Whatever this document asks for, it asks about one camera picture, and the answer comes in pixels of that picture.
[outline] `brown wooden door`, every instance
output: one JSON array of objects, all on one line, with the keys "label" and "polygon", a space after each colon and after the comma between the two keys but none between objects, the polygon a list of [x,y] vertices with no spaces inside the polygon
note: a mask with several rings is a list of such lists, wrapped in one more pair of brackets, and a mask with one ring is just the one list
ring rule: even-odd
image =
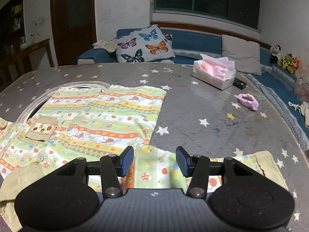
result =
[{"label": "brown wooden door", "polygon": [[50,0],[59,66],[76,65],[96,42],[94,0]]}]

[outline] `shirt button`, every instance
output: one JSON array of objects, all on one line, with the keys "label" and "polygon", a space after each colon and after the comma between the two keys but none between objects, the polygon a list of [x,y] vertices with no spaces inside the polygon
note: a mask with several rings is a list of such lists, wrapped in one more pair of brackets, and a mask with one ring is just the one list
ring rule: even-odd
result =
[{"label": "shirt button", "polygon": [[44,160],[43,154],[39,154],[39,155],[38,155],[38,161],[39,161],[39,162],[42,162],[43,160]]}]

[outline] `gray cushion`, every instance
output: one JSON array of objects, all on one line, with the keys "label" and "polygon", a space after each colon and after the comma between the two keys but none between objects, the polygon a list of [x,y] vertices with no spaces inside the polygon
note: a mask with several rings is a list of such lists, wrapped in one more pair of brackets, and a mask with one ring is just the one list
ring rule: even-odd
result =
[{"label": "gray cushion", "polygon": [[261,75],[260,45],[237,37],[222,35],[222,56],[235,61],[235,70]]},{"label": "gray cushion", "polygon": [[133,31],[116,43],[118,62],[152,62],[175,57],[168,37],[157,25]]}]

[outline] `table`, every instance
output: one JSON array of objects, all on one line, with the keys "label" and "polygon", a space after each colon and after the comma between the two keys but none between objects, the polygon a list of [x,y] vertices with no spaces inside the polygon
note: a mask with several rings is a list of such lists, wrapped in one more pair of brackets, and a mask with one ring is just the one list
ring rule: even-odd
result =
[{"label": "table", "polygon": [[[239,73],[237,77],[248,84],[243,91],[234,86],[220,91],[191,73],[192,66],[162,63],[104,63],[33,71],[0,93],[0,117],[16,121],[29,104],[65,83],[104,81],[163,88],[167,94],[150,145],[171,152],[181,145],[191,155],[210,158],[270,151],[295,198],[288,228],[307,231],[308,161],[279,112]],[[256,96],[259,110],[252,112],[240,104],[237,107],[234,95],[239,93]]]},{"label": "table", "polygon": [[[17,51],[15,54],[13,55],[9,55],[7,56],[2,63],[0,63],[0,69],[3,69],[4,67],[9,66],[10,64],[14,63],[16,65],[16,69],[17,69],[17,73],[18,76],[22,76],[25,74],[25,67],[24,67],[24,63],[23,63],[23,58],[25,58],[26,56],[28,56],[30,53],[41,49],[41,48],[46,48],[46,52],[47,52],[47,57],[49,60],[49,64],[50,67],[54,67],[54,63],[53,63],[53,58],[52,58],[52,54],[50,51],[50,45],[49,45],[49,38],[45,39],[41,42],[32,44],[24,49],[21,49],[19,51]],[[2,76],[2,79],[4,81],[4,84],[6,82],[6,78]]]}]

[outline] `butterfly print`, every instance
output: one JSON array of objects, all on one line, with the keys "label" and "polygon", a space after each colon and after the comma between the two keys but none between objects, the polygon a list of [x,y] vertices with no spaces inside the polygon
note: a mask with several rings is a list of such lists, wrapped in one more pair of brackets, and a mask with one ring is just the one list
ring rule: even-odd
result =
[{"label": "butterfly print", "polygon": [[163,52],[167,52],[168,51],[168,47],[166,47],[166,43],[164,41],[161,41],[159,43],[158,46],[153,46],[153,45],[145,45],[147,49],[149,49],[150,53],[153,55],[156,55],[158,52],[161,53],[161,51]]},{"label": "butterfly print", "polygon": [[172,35],[171,34],[163,34],[165,38],[169,41],[173,41]]},{"label": "butterfly print", "polygon": [[121,36],[119,36],[119,37],[116,37],[116,38],[114,38],[114,39],[120,39],[120,38],[123,38],[124,36],[128,36],[128,35],[130,35],[131,33],[125,33],[125,34],[123,34],[123,35],[121,35]]},{"label": "butterfly print", "polygon": [[148,28],[150,28],[151,26],[148,26],[148,27],[145,27],[145,28],[141,28],[141,29],[138,29],[138,30],[136,30],[137,32],[140,32],[140,31],[142,31],[143,29],[148,29]]},{"label": "butterfly print", "polygon": [[128,54],[121,54],[124,60],[127,61],[127,63],[137,63],[137,62],[145,62],[144,58],[142,57],[143,52],[142,49],[138,49],[135,53],[135,56],[132,57]]},{"label": "butterfly print", "polygon": [[144,33],[140,33],[139,36],[141,36],[145,41],[150,41],[151,38],[153,39],[158,39],[158,35],[155,29],[153,29],[150,34],[144,34]]},{"label": "butterfly print", "polygon": [[124,43],[119,43],[117,45],[119,45],[122,49],[127,49],[128,47],[133,47],[136,45],[136,37],[131,39],[130,41],[125,41]]}]

